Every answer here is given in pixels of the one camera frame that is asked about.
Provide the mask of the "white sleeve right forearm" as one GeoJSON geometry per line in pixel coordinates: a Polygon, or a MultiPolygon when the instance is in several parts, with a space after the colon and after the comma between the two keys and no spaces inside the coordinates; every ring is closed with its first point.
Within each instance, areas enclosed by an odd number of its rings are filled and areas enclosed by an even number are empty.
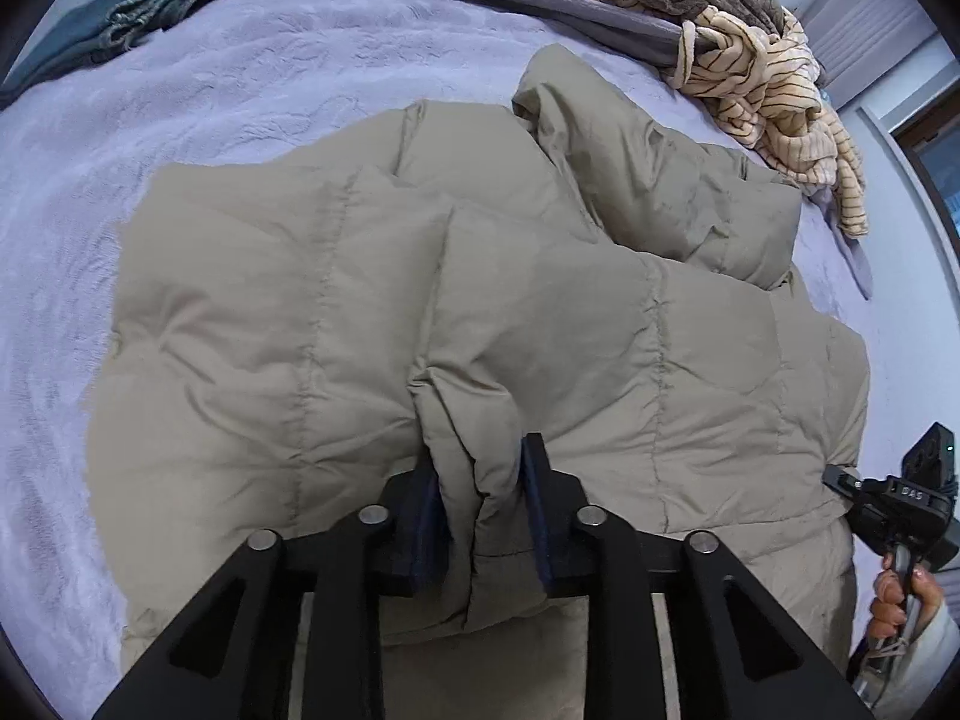
{"type": "Polygon", "coordinates": [[[867,650],[854,692],[875,718],[950,718],[958,712],[958,626],[946,605],[913,639],[867,650]]]}

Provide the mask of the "person's right hand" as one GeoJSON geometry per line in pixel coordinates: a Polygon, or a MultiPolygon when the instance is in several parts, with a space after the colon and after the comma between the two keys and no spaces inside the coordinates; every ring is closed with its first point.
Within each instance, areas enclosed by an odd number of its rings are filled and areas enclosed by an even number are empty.
{"type": "MultiPolygon", "coordinates": [[[[939,583],[923,564],[913,567],[911,574],[911,593],[921,601],[921,611],[914,632],[921,634],[937,612],[944,606],[944,592],[939,583]]],[[[903,589],[903,580],[893,570],[893,556],[885,554],[882,559],[882,572],[874,580],[874,600],[869,611],[871,619],[867,624],[867,635],[871,639],[890,639],[900,631],[908,621],[907,590],[903,589]]]]}

